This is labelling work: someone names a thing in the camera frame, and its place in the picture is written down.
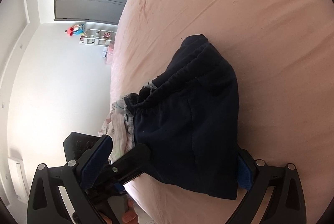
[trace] mattress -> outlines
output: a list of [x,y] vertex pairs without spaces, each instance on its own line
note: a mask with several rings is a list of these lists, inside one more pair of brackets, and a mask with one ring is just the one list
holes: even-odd
[[[272,166],[296,165],[308,223],[316,223],[334,196],[333,2],[128,0],[115,39],[111,102],[165,71],[193,34],[204,34],[236,72],[238,144]],[[157,224],[224,223],[245,194],[213,198],[146,174],[126,189]]]

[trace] silver screw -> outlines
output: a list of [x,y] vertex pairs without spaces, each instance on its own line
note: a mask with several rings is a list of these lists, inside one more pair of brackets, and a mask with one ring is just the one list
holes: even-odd
[[45,165],[44,164],[40,164],[38,167],[37,167],[39,170],[43,170],[45,168]]
[[263,167],[266,163],[265,163],[263,160],[258,159],[258,160],[256,160],[256,164],[257,164],[259,167]]
[[68,165],[69,167],[74,167],[74,166],[76,165],[76,160],[70,160],[70,161],[67,163],[67,165]]
[[288,164],[288,169],[294,170],[296,167],[294,164]]

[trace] blue gripper pad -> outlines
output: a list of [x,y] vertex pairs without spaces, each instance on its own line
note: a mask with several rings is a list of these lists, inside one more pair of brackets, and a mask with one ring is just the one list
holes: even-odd
[[238,185],[240,188],[249,191],[253,185],[253,174],[246,165],[245,161],[238,155]]
[[94,185],[95,180],[99,176],[106,160],[108,159],[113,149],[113,140],[110,136],[105,135],[105,139],[91,155],[86,165],[81,170],[81,183],[82,190],[91,188]]

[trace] human hand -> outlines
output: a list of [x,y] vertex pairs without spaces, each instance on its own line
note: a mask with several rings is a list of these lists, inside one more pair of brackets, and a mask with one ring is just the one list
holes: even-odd
[[[128,206],[129,206],[129,210],[123,215],[122,220],[123,223],[122,224],[138,224],[138,215],[136,214],[136,211],[133,208],[133,201],[128,199]],[[106,217],[104,214],[100,213],[101,216],[103,217],[104,221],[107,224],[112,224],[113,222]]]

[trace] cabinet door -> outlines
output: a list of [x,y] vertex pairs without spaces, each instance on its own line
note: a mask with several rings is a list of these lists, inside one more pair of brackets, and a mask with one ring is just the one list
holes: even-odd
[[56,0],[55,20],[118,25],[125,4],[107,0]]

